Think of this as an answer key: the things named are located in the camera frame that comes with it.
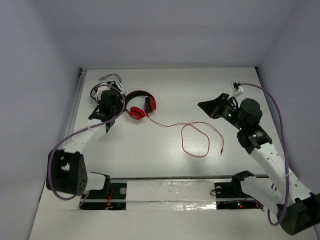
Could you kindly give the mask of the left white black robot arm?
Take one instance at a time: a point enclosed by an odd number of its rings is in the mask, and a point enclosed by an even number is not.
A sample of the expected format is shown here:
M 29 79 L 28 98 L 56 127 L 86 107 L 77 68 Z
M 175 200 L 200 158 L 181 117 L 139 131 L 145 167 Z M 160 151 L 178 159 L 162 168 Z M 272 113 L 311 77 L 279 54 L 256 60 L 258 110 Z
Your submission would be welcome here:
M 48 155 L 46 187 L 61 200 L 71 200 L 90 191 L 100 197 L 111 193 L 107 175 L 89 173 L 85 159 L 96 142 L 125 110 L 125 97 L 114 87 L 102 92 L 102 99 L 88 117 L 86 127 L 65 137 Z

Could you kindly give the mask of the red black headphones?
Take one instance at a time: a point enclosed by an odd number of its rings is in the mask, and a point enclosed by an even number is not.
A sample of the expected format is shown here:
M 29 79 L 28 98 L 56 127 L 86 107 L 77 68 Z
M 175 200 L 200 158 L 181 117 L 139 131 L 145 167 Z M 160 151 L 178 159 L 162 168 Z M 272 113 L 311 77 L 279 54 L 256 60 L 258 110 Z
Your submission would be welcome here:
M 141 106 L 132 105 L 128 108 L 130 101 L 136 98 L 143 99 L 143 104 Z M 135 120 L 141 120 L 148 116 L 150 113 L 157 109 L 157 102 L 155 97 L 147 91 L 135 90 L 128 93 L 125 97 L 125 111 L 126 113 Z

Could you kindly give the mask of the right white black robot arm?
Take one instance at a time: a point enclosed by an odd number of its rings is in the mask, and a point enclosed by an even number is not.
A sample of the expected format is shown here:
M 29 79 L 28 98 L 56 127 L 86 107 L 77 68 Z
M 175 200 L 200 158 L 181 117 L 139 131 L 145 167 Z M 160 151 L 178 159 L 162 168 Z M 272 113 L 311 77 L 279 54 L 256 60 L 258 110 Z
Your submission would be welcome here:
M 320 222 L 320 196 L 306 187 L 278 153 L 272 139 L 260 126 L 260 104 L 246 98 L 237 105 L 222 93 L 214 100 L 199 102 L 210 118 L 223 118 L 237 130 L 239 144 L 262 167 L 273 186 L 267 187 L 257 177 L 242 171 L 232 176 L 231 192 L 238 197 L 250 196 L 274 214 L 277 224 L 293 236 Z

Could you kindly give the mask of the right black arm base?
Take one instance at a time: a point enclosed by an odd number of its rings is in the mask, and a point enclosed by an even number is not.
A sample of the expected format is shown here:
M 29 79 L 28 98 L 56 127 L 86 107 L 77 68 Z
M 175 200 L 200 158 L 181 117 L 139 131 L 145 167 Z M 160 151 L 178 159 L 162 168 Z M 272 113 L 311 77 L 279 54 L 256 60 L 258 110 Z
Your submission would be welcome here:
M 215 197 L 218 210 L 263 209 L 259 201 L 242 191 L 241 181 L 248 177 L 254 177 L 254 174 L 246 170 L 233 175 L 229 182 L 214 184 L 209 194 Z

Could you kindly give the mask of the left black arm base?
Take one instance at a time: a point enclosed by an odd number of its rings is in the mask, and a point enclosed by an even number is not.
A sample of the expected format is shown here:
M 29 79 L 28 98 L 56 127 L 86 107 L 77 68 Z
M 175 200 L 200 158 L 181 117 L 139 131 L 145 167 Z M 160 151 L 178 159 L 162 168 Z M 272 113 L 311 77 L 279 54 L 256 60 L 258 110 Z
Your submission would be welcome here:
M 127 182 L 111 181 L 101 190 L 91 190 L 82 195 L 81 210 L 126 210 Z

